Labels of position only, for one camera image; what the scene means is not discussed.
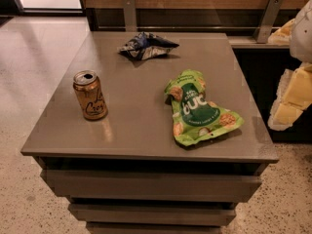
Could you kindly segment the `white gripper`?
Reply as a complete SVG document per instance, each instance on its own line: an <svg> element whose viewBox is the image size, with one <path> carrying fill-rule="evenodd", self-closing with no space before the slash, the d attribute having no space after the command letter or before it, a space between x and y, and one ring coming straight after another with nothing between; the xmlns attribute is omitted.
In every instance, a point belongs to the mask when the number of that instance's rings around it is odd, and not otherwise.
<svg viewBox="0 0 312 234"><path fill-rule="evenodd" d="M312 0L298 12L295 19L286 22L268 38L272 45L290 44L293 58L302 61L295 71L286 69L281 76L270 110L268 126L284 131L291 127L312 104Z"/></svg>

